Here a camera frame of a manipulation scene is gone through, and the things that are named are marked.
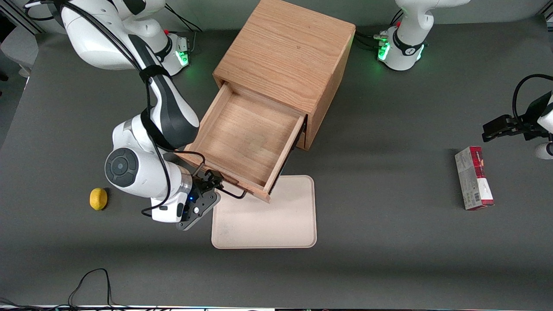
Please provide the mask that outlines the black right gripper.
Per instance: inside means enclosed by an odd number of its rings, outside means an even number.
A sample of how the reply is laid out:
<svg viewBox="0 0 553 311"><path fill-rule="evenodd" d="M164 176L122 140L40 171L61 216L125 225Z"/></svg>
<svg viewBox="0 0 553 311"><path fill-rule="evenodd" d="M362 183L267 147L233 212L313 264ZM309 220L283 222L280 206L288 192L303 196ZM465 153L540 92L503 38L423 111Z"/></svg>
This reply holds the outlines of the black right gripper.
<svg viewBox="0 0 553 311"><path fill-rule="evenodd" d="M204 177L198 173L192 175L192 189L189 193L189 201L195 203L203 194L213 189L225 192L224 177L219 171L207 170Z"/></svg>

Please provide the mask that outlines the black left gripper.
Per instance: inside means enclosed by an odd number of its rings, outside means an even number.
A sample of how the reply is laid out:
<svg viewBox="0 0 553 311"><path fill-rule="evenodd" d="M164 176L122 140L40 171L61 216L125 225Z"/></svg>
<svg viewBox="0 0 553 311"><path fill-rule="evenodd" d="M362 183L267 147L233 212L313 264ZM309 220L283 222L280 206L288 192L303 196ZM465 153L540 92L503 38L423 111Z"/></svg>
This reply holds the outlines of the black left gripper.
<svg viewBox="0 0 553 311"><path fill-rule="evenodd" d="M549 139L549 131L538 124L538 119L552 119L552 92L533 100L524 114L524 124L518 124L509 114L500 115L494 120L482 126L482 140L487 143L500 136L513 136L513 131L518 130L525 140L535 138Z"/></svg>

